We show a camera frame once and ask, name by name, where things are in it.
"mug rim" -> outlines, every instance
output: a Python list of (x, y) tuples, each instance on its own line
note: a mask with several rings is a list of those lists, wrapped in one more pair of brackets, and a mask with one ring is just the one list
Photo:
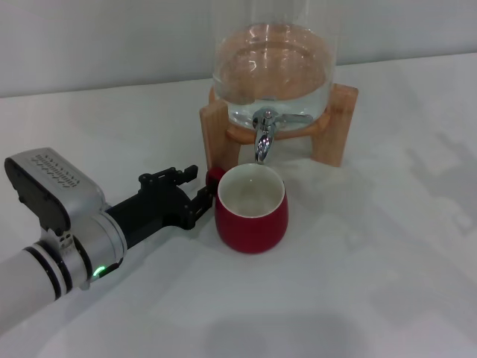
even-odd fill
[[(277, 182), (280, 184), (280, 189), (281, 189), (281, 194), (282, 194), (282, 197), (280, 198), (278, 204), (270, 211), (268, 211), (266, 214), (262, 214), (262, 215), (257, 215), (257, 216), (245, 216), (245, 215), (241, 215), (241, 214), (238, 214), (236, 212), (234, 212), (233, 210), (231, 210), (225, 203), (224, 201), (222, 200), (222, 195), (221, 195), (221, 190), (224, 186), (224, 179), (226, 177), (229, 177), (231, 175), (233, 175), (233, 172), (237, 172), (239, 170), (243, 170), (244, 168), (246, 167), (260, 167), (260, 168), (263, 168), (265, 169), (266, 171), (268, 171), (269, 173), (271, 173), (276, 179), (277, 179)], [(219, 182), (218, 184), (218, 188), (217, 188), (217, 198), (218, 200), (221, 202), (221, 205), (231, 214), (235, 215), (235, 216), (238, 216), (240, 218), (243, 218), (243, 219), (260, 219), (260, 218), (264, 218), (266, 216), (269, 216), (273, 213), (275, 213), (279, 208), (280, 206), (283, 204), (283, 200), (285, 199), (285, 194), (286, 194), (286, 191), (285, 191), (285, 183), (283, 183), (283, 180), (282, 178), (278, 175), (278, 173), (273, 170), (272, 168), (270, 168), (269, 166), (264, 166), (264, 165), (261, 165), (261, 164), (256, 164), (256, 163), (248, 163), (248, 164), (241, 164), (240, 166), (236, 166), (234, 168), (232, 168), (231, 170), (229, 170), (228, 172), (226, 172), (224, 174), (224, 176), (222, 177), (221, 181)]]

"water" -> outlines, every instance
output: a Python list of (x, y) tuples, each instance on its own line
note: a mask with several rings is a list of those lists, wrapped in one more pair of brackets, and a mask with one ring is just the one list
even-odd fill
[[(219, 47), (214, 88), (228, 103), (230, 119), (251, 128), (253, 114), (263, 107), (317, 119), (328, 105), (331, 78), (332, 58), (319, 36), (296, 25), (258, 24)], [(287, 131), (306, 125), (284, 126)]]

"green led light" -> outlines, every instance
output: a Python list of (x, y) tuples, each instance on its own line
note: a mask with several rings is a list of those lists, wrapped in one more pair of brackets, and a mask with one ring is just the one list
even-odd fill
[(99, 266), (99, 267), (96, 269), (95, 273), (92, 274), (92, 275), (96, 277), (96, 276), (98, 276), (101, 272), (103, 272), (105, 269), (106, 269), (106, 267), (104, 267), (104, 266)]

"white table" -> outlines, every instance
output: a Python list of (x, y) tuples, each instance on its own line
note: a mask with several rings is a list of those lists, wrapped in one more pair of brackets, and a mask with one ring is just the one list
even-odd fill
[[(276, 148), (291, 205), (279, 246), (231, 251), (212, 212), (192, 232), (165, 229), (88, 292), (3, 335), (0, 356), (475, 357), (476, 64), (468, 54), (338, 68), (337, 82), (361, 90), (344, 166), (292, 159), (304, 139)], [(51, 146), (111, 204), (143, 172), (197, 164), (194, 194), (210, 84), (2, 99), (0, 154)], [(40, 229), (5, 174), (0, 190), (3, 260)]]

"wooden leg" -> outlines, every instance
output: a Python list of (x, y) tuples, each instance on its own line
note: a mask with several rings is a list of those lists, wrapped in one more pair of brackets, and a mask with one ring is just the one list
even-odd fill
[(335, 84), (329, 102), (331, 118), (324, 131), (312, 136), (312, 159), (329, 166), (341, 166), (358, 90)]
[(227, 171), (239, 164), (241, 145), (227, 136), (229, 111), (224, 101), (214, 101), (200, 110), (207, 168)]

